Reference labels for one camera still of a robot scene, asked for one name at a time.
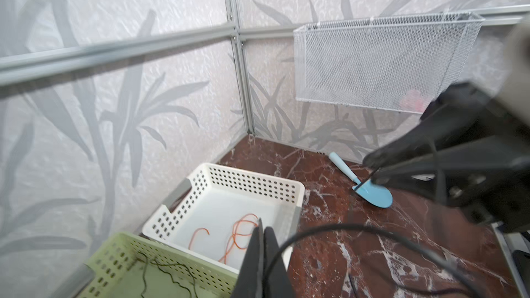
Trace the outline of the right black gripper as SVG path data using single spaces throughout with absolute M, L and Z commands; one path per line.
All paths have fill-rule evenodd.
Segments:
M 374 183 L 460 208 L 472 223 L 529 230 L 529 124 L 471 83 L 448 87 L 363 165 Z

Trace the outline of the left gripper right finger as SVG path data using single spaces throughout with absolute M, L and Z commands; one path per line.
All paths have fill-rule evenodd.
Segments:
M 272 227 L 264 229 L 264 272 L 262 280 L 263 297 L 295 297 L 294 289 L 288 278 L 282 255 L 274 262 L 273 258 L 280 250 Z

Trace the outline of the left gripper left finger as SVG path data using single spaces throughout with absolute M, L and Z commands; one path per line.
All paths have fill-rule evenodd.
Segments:
M 251 239 L 244 256 L 231 298 L 256 297 L 262 298 L 264 274 L 264 228 L 258 219 L 258 227 L 252 231 Z

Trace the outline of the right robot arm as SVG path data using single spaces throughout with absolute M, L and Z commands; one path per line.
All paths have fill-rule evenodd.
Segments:
M 529 230 L 529 18 L 505 44 L 511 72 L 496 95 L 450 85 L 419 124 L 364 158 L 371 181 L 460 209 L 502 233 Z

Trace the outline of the white perforated basket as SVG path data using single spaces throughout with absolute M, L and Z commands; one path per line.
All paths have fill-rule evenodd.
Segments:
M 143 235 L 238 273 L 258 219 L 272 227 L 278 244 L 297 230 L 305 193 L 300 182 L 208 163 L 187 182 L 186 197 L 176 207 L 161 205 Z

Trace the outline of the light blue scoop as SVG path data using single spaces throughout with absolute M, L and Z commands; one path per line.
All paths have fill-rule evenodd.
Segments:
M 370 179 L 362 182 L 337 153 L 330 153 L 328 158 L 356 184 L 353 191 L 368 203 L 378 208 L 389 208 L 393 204 L 393 195 L 389 189 L 372 183 Z

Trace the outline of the middle light green basket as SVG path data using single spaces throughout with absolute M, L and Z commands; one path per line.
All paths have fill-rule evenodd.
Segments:
M 86 262 L 94 278 L 78 297 L 230 297 L 237 275 L 187 252 L 127 232 Z

